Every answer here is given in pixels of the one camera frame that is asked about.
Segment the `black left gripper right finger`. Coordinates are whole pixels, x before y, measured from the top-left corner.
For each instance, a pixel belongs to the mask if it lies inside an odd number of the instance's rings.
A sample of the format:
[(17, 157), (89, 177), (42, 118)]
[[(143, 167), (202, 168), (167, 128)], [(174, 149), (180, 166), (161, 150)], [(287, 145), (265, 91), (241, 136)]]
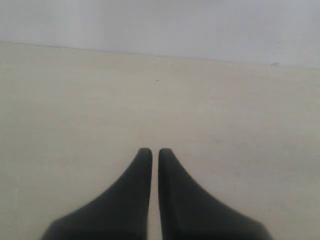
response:
[(203, 189), (170, 148), (158, 153), (158, 202), (164, 240), (271, 240), (266, 227)]

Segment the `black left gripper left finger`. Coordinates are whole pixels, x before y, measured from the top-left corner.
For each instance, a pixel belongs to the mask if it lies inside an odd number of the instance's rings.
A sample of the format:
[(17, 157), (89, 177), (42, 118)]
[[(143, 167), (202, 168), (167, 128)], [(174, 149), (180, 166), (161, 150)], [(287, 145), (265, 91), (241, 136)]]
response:
[(124, 173), (106, 191), (53, 221), (43, 240), (145, 240), (153, 156), (140, 148)]

